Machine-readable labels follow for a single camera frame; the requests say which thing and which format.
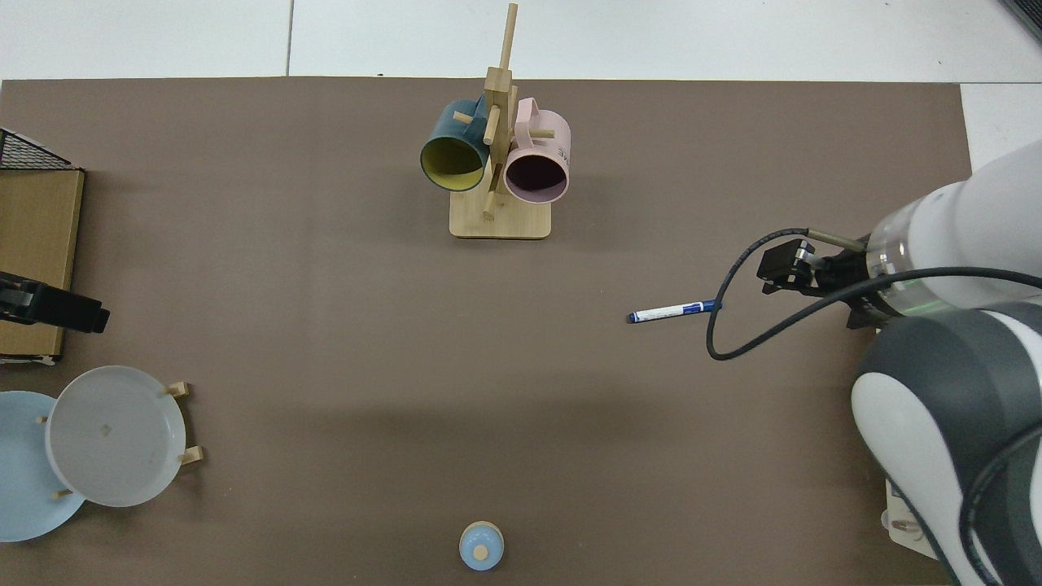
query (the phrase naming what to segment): white table surface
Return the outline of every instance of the white table surface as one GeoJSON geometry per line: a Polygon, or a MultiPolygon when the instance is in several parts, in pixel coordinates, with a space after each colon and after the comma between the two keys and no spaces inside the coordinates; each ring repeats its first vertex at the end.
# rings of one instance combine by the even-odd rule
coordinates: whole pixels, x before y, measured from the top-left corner
{"type": "MultiPolygon", "coordinates": [[[[1042,43],[998,0],[519,4],[518,78],[958,82],[974,168],[1042,139],[1042,43]]],[[[505,13],[504,0],[0,0],[0,79],[482,77],[505,13]]]]}

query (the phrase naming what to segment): pink mug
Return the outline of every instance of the pink mug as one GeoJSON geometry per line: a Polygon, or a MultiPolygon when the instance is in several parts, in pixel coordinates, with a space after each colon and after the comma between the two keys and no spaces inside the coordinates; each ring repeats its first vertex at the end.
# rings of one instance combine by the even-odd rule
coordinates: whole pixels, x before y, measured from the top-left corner
{"type": "Polygon", "coordinates": [[[503,167],[506,190],[528,203],[561,199],[568,191],[571,146],[571,128],[560,114],[539,109],[536,98],[519,101],[514,144],[503,167]],[[552,138],[546,138],[551,131],[552,138]]]}

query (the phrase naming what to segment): mug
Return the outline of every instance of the mug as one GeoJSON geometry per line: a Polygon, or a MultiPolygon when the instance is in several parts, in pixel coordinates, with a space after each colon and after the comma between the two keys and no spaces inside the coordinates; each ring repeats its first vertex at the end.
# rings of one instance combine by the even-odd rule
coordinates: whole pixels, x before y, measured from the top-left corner
{"type": "Polygon", "coordinates": [[[420,150],[420,167],[427,178],[449,191],[467,191],[481,182],[489,161],[489,147],[482,142],[488,122],[483,95],[445,106],[420,150]]]}
{"type": "Polygon", "coordinates": [[[514,146],[506,155],[503,184],[528,203],[550,203],[568,191],[568,164],[572,131],[555,112],[539,109],[536,98],[518,102],[514,146]],[[553,131],[552,138],[540,138],[553,131]]]}

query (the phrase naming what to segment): mug rack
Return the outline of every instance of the mug rack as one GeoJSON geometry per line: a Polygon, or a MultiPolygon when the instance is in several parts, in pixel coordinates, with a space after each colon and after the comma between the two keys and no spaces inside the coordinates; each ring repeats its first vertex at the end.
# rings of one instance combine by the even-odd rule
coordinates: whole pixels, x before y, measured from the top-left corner
{"type": "MultiPolygon", "coordinates": [[[[517,117],[518,87],[510,70],[511,48],[518,5],[506,11],[506,28],[499,67],[490,67],[485,77],[485,105],[489,122],[483,142],[489,146],[489,161],[481,181],[469,191],[449,192],[449,233],[456,238],[539,240],[550,235],[550,204],[528,203],[506,191],[503,168],[517,117]]],[[[456,113],[461,122],[466,115],[456,113]]],[[[552,138],[543,132],[534,137],[552,138]]]]}

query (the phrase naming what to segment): brown paper mat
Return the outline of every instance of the brown paper mat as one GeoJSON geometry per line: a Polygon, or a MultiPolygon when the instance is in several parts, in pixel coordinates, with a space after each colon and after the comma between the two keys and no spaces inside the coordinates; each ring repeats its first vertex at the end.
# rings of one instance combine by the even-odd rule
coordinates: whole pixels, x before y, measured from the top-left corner
{"type": "MultiPolygon", "coordinates": [[[[4,83],[0,124],[89,171],[73,285],[113,317],[0,388],[187,380],[208,454],[0,547],[4,584],[944,581],[879,524],[843,309],[723,364],[704,316],[624,316],[712,297],[775,228],[858,237],[967,177],[958,87],[521,80],[571,124],[573,187],[545,241],[462,241],[418,153],[480,86],[4,83]],[[506,538],[489,575],[456,553],[477,519],[506,538]]],[[[809,302],[751,273],[723,347],[809,302]]]]}

